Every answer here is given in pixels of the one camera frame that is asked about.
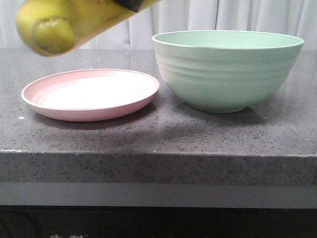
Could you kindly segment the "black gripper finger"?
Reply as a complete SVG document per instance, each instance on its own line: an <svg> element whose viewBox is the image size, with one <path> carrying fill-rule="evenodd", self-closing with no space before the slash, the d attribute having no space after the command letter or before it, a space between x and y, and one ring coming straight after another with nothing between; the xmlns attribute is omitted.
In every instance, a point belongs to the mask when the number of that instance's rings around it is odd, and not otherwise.
<svg viewBox="0 0 317 238"><path fill-rule="evenodd" d="M116 3L121 5L122 7L133 11L138 12L141 9L141 6L144 0L114 0Z"/></svg>

